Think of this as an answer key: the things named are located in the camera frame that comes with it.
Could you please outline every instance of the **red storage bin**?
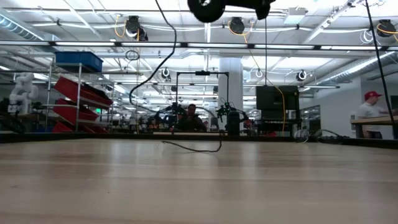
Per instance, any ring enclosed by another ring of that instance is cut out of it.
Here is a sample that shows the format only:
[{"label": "red storage bin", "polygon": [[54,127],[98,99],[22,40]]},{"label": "red storage bin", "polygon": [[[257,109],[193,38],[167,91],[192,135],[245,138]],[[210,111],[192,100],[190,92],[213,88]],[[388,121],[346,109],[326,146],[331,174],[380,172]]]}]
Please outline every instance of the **red storage bin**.
[{"label": "red storage bin", "polygon": [[[67,98],[77,102],[78,84],[64,77],[55,84],[54,88],[65,95]],[[108,109],[113,101],[110,100],[101,90],[95,90],[88,85],[80,87],[80,103],[95,106],[97,108]]]},{"label": "red storage bin", "polygon": [[[76,103],[64,99],[58,99],[56,105],[73,105],[76,106]],[[53,111],[59,114],[63,119],[69,121],[71,124],[76,125],[76,109],[72,107],[63,107],[63,106],[54,106]],[[79,109],[79,119],[95,121],[98,115],[89,109],[85,108],[83,105],[80,105]]]},{"label": "red storage bin", "polygon": [[57,121],[56,125],[54,126],[52,132],[53,133],[69,133],[74,132],[75,127],[68,122],[64,121]]},{"label": "red storage bin", "polygon": [[105,130],[102,127],[98,127],[98,126],[89,126],[89,127],[85,127],[85,128],[90,130],[91,133],[108,133],[107,130]]}]

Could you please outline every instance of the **black monitor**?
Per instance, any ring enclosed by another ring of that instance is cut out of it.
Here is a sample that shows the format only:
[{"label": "black monitor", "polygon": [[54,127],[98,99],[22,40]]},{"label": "black monitor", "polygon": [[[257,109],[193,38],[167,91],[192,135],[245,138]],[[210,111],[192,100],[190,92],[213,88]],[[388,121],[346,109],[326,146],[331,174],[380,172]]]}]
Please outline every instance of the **black monitor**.
[{"label": "black monitor", "polygon": [[[279,86],[278,87],[285,98],[286,110],[299,109],[299,88],[297,86]],[[256,106],[258,110],[282,110],[282,95],[274,86],[256,87]]]}]

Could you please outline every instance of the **yellow cable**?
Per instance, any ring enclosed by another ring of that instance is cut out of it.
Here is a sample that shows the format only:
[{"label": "yellow cable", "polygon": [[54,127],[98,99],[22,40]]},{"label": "yellow cable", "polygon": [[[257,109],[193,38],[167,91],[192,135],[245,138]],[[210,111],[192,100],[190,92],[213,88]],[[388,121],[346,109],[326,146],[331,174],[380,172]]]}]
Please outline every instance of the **yellow cable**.
[{"label": "yellow cable", "polygon": [[[231,23],[231,21],[228,22],[229,31],[231,31],[231,33],[234,34],[234,35],[242,35],[243,38],[244,38],[245,43],[247,44],[247,43],[248,43],[248,40],[247,40],[247,38],[246,38],[246,35],[248,35],[249,33],[251,33],[252,28],[253,28],[253,23],[251,23],[250,31],[247,32],[247,33],[245,33],[245,34],[237,34],[237,33],[233,32],[233,31],[231,30],[231,28],[229,27],[230,23]],[[249,52],[250,52],[250,54],[251,54],[251,57],[252,57],[253,60],[254,60],[254,63],[256,63],[258,69],[261,71],[261,68],[260,68],[259,64],[257,63],[256,59],[254,58],[254,56],[253,56],[251,50],[249,50]],[[271,83],[271,85],[273,85],[273,86],[280,92],[280,94],[282,95],[283,114],[284,114],[284,122],[283,122],[283,126],[282,126],[282,137],[284,137],[284,136],[285,136],[285,124],[286,124],[285,96],[284,96],[284,93],[283,93],[277,86],[275,86],[271,81],[269,81],[269,83]]]},{"label": "yellow cable", "polygon": [[237,34],[237,33],[233,32],[233,31],[231,30],[231,27],[229,26],[230,24],[231,24],[231,21],[228,21],[228,29],[229,29],[229,31],[231,31],[231,33],[234,34],[234,35],[242,35],[242,36],[248,35],[248,34],[251,33],[251,29],[253,28],[253,23],[251,23],[250,31],[248,31],[248,32],[245,33],[245,34]]},{"label": "yellow cable", "polygon": [[381,26],[381,24],[377,25],[377,29],[379,31],[383,32],[383,33],[386,33],[386,34],[398,34],[398,32],[390,32],[390,31],[383,30],[383,29],[380,28],[380,26]]},{"label": "yellow cable", "polygon": [[127,20],[124,21],[123,35],[120,35],[120,34],[118,33],[118,31],[116,30],[116,27],[117,27],[117,25],[118,25],[118,19],[119,19],[119,16],[116,16],[116,23],[114,24],[114,33],[115,33],[118,37],[123,38],[124,35],[126,34],[126,22],[127,22]]}]

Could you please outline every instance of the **white column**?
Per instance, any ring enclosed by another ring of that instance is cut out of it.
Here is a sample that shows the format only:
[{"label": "white column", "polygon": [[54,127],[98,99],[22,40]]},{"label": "white column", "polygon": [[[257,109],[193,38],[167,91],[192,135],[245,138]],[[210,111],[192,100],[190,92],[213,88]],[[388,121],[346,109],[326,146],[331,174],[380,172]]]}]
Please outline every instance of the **white column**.
[{"label": "white column", "polygon": [[[219,72],[229,72],[229,102],[236,109],[243,110],[243,67],[241,58],[220,58]],[[227,77],[225,75],[218,75],[218,108],[224,103],[221,99],[227,100]],[[223,117],[223,122],[218,120],[220,129],[225,129],[226,117]]]}]

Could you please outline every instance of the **black camera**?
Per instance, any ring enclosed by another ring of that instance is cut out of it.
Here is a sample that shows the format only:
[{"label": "black camera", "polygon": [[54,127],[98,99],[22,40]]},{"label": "black camera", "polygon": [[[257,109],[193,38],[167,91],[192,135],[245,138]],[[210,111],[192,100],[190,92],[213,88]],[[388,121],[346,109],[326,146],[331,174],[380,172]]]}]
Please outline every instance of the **black camera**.
[{"label": "black camera", "polygon": [[225,6],[238,6],[256,10],[259,20],[265,19],[275,0],[188,0],[189,10],[201,22],[214,22],[219,19]]}]

